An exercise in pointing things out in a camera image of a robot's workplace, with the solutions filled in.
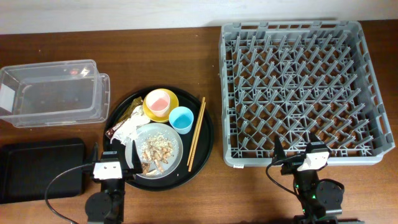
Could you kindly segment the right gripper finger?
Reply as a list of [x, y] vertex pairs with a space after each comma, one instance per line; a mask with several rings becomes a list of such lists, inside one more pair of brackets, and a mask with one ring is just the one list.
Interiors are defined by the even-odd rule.
[[308, 138], [311, 144], [321, 144], [322, 141], [313, 133], [308, 134]]
[[274, 156], [272, 158], [273, 162], [280, 161], [286, 158], [284, 148], [280, 142], [280, 138], [275, 136], [274, 138]]

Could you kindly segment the food scraps and rice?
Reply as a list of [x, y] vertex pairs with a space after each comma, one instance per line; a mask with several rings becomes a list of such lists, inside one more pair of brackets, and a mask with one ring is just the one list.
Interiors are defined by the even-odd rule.
[[163, 134], [156, 134], [146, 139], [142, 148], [143, 175], [153, 176], [165, 171], [164, 164], [172, 157], [174, 147]]

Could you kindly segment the grey plate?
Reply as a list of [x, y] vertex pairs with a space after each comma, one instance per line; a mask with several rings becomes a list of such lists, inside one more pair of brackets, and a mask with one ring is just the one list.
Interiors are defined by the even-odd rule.
[[[171, 141], [171, 143], [174, 147], [172, 157], [168, 160], [168, 162], [169, 162], [168, 164], [164, 164], [164, 168], [165, 168], [164, 173], [153, 175], [153, 176], [146, 176], [146, 175], [143, 175], [142, 173], [138, 174], [138, 176], [142, 177], [143, 179], [155, 180], [155, 179], [164, 178], [167, 175], [171, 174], [178, 167], [178, 165], [180, 164], [180, 162], [182, 160], [183, 142], [181, 140], [180, 135], [172, 127], [170, 127], [166, 124], [149, 123], [149, 124], [146, 124], [137, 129], [137, 138], [135, 139], [135, 143], [136, 143], [137, 153], [141, 160], [141, 163], [143, 163], [142, 148], [143, 148], [144, 142], [146, 141], [146, 139], [148, 137], [159, 134], [159, 133], [163, 134], [165, 138], [168, 138]], [[125, 158], [127, 157], [128, 154], [131, 153], [132, 141], [129, 141], [126, 144]]]

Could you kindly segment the white tissue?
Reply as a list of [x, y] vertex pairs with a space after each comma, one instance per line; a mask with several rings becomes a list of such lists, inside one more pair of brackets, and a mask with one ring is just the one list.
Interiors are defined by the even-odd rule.
[[138, 128], [149, 123], [150, 119], [145, 115], [143, 106], [139, 105], [134, 108], [131, 116], [115, 131], [110, 142], [118, 140], [121, 144], [126, 145], [127, 142], [137, 138]]

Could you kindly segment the wooden chopstick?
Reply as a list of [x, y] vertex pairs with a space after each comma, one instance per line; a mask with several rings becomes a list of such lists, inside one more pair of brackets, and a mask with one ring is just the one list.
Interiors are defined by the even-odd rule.
[[201, 130], [201, 125], [202, 125], [202, 121], [203, 121], [203, 116], [204, 116], [204, 112], [205, 112], [205, 107], [204, 107], [204, 109], [203, 109], [203, 115], [202, 115], [202, 117], [201, 117], [201, 121], [200, 121], [200, 125], [199, 125], [199, 130], [198, 130], [198, 132], [197, 132], [197, 141], [196, 141], [196, 144], [195, 144], [195, 146], [194, 146], [194, 150], [193, 150], [193, 157], [192, 157], [192, 159], [191, 159], [191, 164], [190, 164], [190, 172], [191, 172], [191, 170], [192, 170], [192, 166], [193, 166], [193, 160], [194, 160], [194, 157], [195, 157], [195, 152], [196, 152], [196, 148], [197, 148], [197, 144], [198, 144], [198, 138], [199, 138], [199, 135], [200, 135], [200, 130]]
[[192, 143], [191, 143], [191, 146], [190, 146], [190, 152], [189, 152], [189, 155], [188, 155], [187, 166], [188, 166], [188, 171], [189, 172], [190, 172], [190, 169], [191, 169], [190, 168], [190, 164], [191, 164], [191, 159], [193, 157], [192, 154], [193, 154], [194, 146], [195, 146], [196, 141], [197, 141], [197, 135], [198, 135], [197, 132], [199, 130], [199, 125], [200, 125], [201, 117], [203, 115], [204, 107], [205, 107], [205, 97], [203, 97], [202, 101], [201, 101], [201, 106], [200, 106], [200, 110], [199, 110], [199, 113], [198, 113], [198, 118], [197, 118], [197, 122], [196, 122], [196, 125], [195, 125], [195, 130], [194, 130], [194, 133], [193, 133]]

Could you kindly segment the brown snack wrapper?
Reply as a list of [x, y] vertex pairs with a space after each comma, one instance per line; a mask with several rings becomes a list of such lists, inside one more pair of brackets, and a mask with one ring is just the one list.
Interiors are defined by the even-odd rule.
[[114, 123], [113, 126], [111, 126], [106, 132], [105, 136], [109, 139], [113, 137], [115, 132], [121, 127], [123, 123], [126, 122], [128, 118], [131, 117], [132, 112], [137, 106], [142, 106], [143, 104], [143, 99], [142, 97], [138, 97], [133, 99], [132, 103], [127, 107], [127, 109], [124, 111], [124, 113], [119, 117], [119, 119]]

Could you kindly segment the blue cup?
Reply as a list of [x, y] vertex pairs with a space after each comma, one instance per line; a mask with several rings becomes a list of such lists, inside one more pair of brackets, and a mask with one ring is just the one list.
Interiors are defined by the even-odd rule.
[[189, 133], [193, 120], [193, 112], [184, 106], [174, 108], [169, 114], [169, 123], [179, 134]]

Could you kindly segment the pink cup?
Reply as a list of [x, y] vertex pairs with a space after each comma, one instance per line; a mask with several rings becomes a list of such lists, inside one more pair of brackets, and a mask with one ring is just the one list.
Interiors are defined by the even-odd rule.
[[170, 108], [170, 96], [164, 90], [153, 90], [146, 96], [146, 106], [155, 116], [164, 117]]

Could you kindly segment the yellow bowl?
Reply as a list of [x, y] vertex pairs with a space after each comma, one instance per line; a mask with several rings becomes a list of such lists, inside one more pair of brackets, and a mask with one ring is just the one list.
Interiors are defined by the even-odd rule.
[[161, 88], [161, 90], [165, 91], [169, 97], [170, 97], [170, 109], [167, 112], [167, 114], [164, 117], [158, 117], [156, 116], [146, 105], [146, 98], [143, 101], [143, 111], [145, 113], [145, 115], [152, 121], [157, 122], [157, 123], [166, 123], [169, 121], [169, 114], [170, 112], [179, 106], [179, 101], [178, 98], [176, 96], [176, 94], [166, 88]]

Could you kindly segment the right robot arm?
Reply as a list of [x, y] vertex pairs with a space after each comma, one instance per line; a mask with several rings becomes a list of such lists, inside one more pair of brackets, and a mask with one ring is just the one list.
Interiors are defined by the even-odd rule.
[[281, 166], [282, 175], [294, 177], [292, 190], [270, 178], [273, 183], [299, 200], [303, 215], [294, 216], [294, 223], [338, 223], [336, 216], [342, 214], [345, 187], [335, 180], [318, 177], [318, 171], [327, 166], [330, 153], [329, 147], [310, 133], [305, 151], [288, 157], [279, 137], [275, 137], [274, 157], [267, 168]]

